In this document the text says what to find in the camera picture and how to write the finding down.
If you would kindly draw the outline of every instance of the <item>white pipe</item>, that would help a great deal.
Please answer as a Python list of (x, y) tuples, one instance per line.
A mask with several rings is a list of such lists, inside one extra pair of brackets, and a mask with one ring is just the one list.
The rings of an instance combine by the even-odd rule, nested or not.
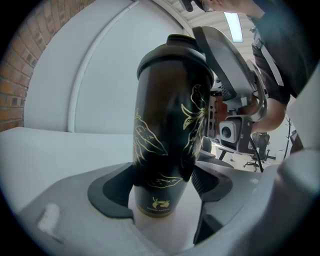
[(117, 16), (115, 16), (96, 36), (93, 43), (90, 45), (88, 50), (85, 53), (85, 56), (82, 59), (81, 65), (75, 75), (75, 79), (73, 82), (72, 92), (70, 96), (69, 109), (68, 109), (68, 120), (67, 120), (67, 131), (70, 133), (75, 132), (76, 125), (76, 109), (77, 109), (77, 101), (79, 96), (80, 87), (82, 84), (82, 80), (85, 75), (85, 71), (87, 66), (97, 49), (98, 45), (102, 41), (102, 39), (106, 36), (109, 30), (117, 23), (118, 20), (121, 19), (123, 15), (125, 15), (128, 11), (130, 11), (133, 7), (135, 7), (139, 3), (139, 0), (133, 2), (128, 7), (126, 7), (123, 11), (121, 11)]
[(175, 18), (177, 22), (188, 32), (189, 35), (193, 37), (194, 33), (192, 32), (192, 27), (188, 21), (170, 4), (167, 0), (152, 0), (157, 5), (166, 10), (172, 17)]

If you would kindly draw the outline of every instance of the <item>person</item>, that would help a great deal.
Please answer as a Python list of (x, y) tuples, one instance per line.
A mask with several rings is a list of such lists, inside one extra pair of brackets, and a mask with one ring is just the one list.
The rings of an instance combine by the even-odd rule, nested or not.
[[(268, 99), (265, 117), (253, 124), (252, 132), (270, 132), (283, 122), (291, 96), (296, 98), (307, 84), (319, 56), (308, 45), (305, 29), (293, 13), (284, 13), (279, 0), (203, 0), (215, 11), (244, 13), (257, 28), (260, 39), (276, 64), (284, 86), (278, 85), (262, 51), (252, 44), (253, 55), (265, 84)], [(255, 101), (244, 112), (256, 109)]]

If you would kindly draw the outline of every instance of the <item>black lid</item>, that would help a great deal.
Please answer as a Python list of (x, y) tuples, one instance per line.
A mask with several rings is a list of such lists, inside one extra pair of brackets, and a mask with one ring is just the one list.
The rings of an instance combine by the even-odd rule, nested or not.
[(211, 84), (213, 84), (213, 73), (207, 65), (206, 57), (198, 46), (197, 41), (190, 36), (182, 34), (169, 35), (166, 44), (160, 45), (147, 53), (139, 64), (136, 74), (137, 78), (139, 79), (142, 71), (152, 63), (174, 58), (186, 58), (202, 65), (208, 71)]

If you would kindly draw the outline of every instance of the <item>floor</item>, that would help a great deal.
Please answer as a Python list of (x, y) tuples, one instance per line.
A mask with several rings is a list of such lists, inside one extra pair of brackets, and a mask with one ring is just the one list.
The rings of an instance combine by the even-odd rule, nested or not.
[[(217, 158), (220, 157), (221, 155), (221, 150), (219, 150), (218, 146), (214, 146), (212, 145), (212, 150), (211, 150), (211, 154), (216, 155)], [(238, 170), (244, 170), (244, 171), (249, 171), (249, 172), (254, 172), (255, 171), (255, 167), (254, 166), (246, 166), (244, 167), (244, 165), (247, 162), (250, 162), (252, 160), (252, 156), (251, 155), (247, 155), (247, 154), (237, 154), (237, 153), (226, 153), (223, 161), (232, 165), (235, 169)], [(268, 158), (267, 161), (264, 161), (264, 163), (261, 163), (262, 167), (265, 169), (268, 166), (271, 165), (278, 165), (280, 164), (279, 162), (277, 162), (276, 160), (270, 159)]]

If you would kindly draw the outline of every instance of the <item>black shirt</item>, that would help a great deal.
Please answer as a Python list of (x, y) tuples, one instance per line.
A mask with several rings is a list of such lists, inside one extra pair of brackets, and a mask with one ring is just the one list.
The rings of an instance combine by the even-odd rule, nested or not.
[(268, 9), (261, 19), (251, 20), (277, 65), (284, 83), (284, 86), (277, 84), (261, 50), (252, 45), (255, 62), (260, 69), (268, 96), (287, 106), (291, 95), (296, 98), (300, 94), (319, 58), (308, 47), (302, 26), (290, 13), (284, 13), (283, 9)]

